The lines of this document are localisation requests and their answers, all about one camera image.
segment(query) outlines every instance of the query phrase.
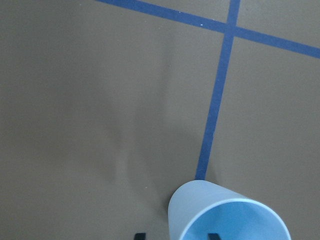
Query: floor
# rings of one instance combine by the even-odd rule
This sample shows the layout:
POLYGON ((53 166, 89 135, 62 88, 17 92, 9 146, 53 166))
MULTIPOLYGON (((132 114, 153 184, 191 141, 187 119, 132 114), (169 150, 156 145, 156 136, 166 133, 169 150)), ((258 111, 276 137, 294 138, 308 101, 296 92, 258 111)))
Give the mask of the floor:
POLYGON ((0 239, 168 240, 217 116, 206 180, 319 239, 320 3, 229 4, 2 1, 0 239))

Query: cup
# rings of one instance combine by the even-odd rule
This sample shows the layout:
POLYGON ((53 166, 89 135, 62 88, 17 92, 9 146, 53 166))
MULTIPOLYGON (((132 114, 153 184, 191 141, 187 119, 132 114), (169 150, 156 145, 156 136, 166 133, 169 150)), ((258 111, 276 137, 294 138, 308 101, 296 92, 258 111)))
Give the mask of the cup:
POLYGON ((168 208, 170 240, 291 240, 268 206, 205 180, 179 187, 168 208))

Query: black object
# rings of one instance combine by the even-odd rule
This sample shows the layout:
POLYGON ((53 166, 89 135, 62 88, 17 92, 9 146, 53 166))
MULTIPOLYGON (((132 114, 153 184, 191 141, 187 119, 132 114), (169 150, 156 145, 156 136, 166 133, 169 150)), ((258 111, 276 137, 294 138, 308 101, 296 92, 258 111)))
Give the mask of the black object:
POLYGON ((134 235, 134 240, 146 240, 146 233, 140 232, 134 235))
POLYGON ((221 238, 220 238, 218 233, 209 233, 208 234, 208 239, 209 240, 221 240, 221 238))

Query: plastic cup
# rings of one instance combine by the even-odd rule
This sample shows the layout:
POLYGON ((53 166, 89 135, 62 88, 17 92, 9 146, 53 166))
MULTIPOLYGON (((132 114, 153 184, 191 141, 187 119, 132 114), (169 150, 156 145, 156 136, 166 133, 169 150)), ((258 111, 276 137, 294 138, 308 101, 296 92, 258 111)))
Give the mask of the plastic cup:
POLYGON ((282 219, 268 206, 204 180, 179 187, 168 208, 171 240, 291 240, 282 219))

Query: blue tape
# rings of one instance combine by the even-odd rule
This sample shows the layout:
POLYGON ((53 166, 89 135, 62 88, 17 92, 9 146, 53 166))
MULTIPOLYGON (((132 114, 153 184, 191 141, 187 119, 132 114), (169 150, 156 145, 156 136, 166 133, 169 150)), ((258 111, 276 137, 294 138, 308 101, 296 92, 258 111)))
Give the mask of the blue tape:
POLYGON ((226 82, 232 45, 234 41, 234 28, 237 25, 239 8, 240 0, 230 0, 229 13, 226 22, 227 28, 224 33, 224 38, 222 42, 219 65, 215 76, 213 94, 205 125, 198 166, 196 168, 195 173, 196 180, 205 180, 206 178, 208 163, 210 159, 210 152, 216 131, 218 114, 226 82))
POLYGON ((151 3, 137 0, 97 0, 98 2, 118 6, 125 9, 134 10, 140 13, 149 14, 152 16, 172 20, 175 22, 196 26, 219 33, 224 33, 226 24, 224 22, 213 19, 192 15, 182 11, 157 6, 151 3))
POLYGON ((267 35, 257 31, 248 30, 242 27, 236 27, 234 29, 234 36, 320 59, 320 48, 286 40, 280 37, 267 35))
POLYGON ((240 0, 230 0, 227 23, 219 22, 201 16, 192 15, 189 13, 181 12, 162 6, 157 6, 139 0, 97 1, 125 9, 134 10, 140 13, 176 21, 179 23, 184 23, 187 25, 196 26, 211 31, 224 33, 220 59, 215 78, 215 84, 213 88, 209 113, 205 125, 200 156, 195 174, 196 180, 204 180, 206 178, 234 37, 246 39, 249 41, 269 45, 272 47, 320 59, 320 48, 238 27, 237 19, 240 8, 240 0))

